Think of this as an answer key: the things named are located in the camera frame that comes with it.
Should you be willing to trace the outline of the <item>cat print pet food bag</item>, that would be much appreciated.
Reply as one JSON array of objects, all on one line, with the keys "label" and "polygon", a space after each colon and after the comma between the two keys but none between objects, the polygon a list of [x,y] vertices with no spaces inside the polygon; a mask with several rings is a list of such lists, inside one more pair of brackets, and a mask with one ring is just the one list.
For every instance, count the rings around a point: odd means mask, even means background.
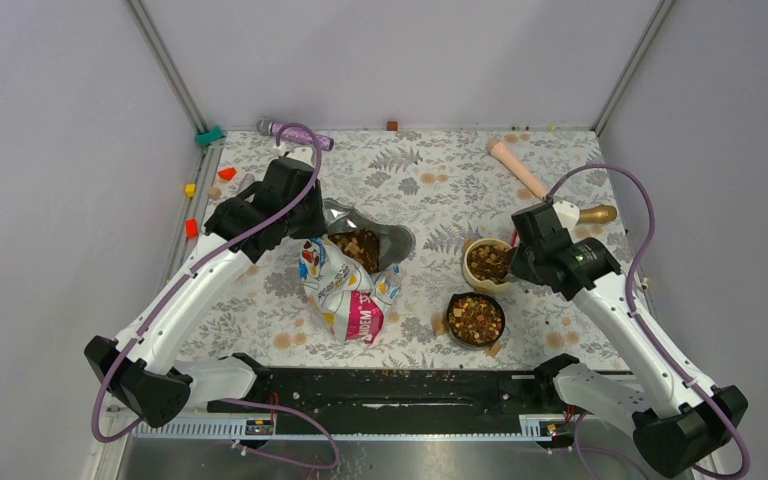
[{"label": "cat print pet food bag", "polygon": [[[298,256],[300,283],[339,343],[372,344],[400,295],[401,263],[413,253],[414,235],[405,226],[377,223],[333,199],[324,201],[323,212],[326,234],[306,240]],[[358,229],[371,230],[380,240],[378,273],[367,273],[329,239]]]}]

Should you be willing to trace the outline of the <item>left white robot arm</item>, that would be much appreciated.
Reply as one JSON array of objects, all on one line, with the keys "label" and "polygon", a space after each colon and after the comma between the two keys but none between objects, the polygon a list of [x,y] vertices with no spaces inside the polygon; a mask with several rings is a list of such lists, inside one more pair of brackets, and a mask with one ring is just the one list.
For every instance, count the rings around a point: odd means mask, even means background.
[{"label": "left white robot arm", "polygon": [[243,354],[184,362],[178,355],[222,291],[286,238],[325,232],[318,169],[281,156],[263,178],[221,202],[190,256],[136,320],[92,338],[84,356],[110,394],[158,428],[187,407],[227,398],[256,411],[269,401],[260,366]]}]

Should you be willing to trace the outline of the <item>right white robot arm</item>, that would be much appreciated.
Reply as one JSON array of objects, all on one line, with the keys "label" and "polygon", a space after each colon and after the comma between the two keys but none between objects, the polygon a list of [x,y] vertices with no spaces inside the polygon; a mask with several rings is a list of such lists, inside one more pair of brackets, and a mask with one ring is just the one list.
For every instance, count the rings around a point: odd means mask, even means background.
[{"label": "right white robot arm", "polygon": [[641,457],[674,478],[726,445],[748,400],[736,386],[719,387],[672,342],[627,292],[628,276],[595,238],[575,242],[552,202],[513,214],[519,243],[510,253],[515,277],[547,286],[602,331],[633,372],[633,389],[559,354],[535,370],[535,402],[557,412],[580,407],[629,435]]}]

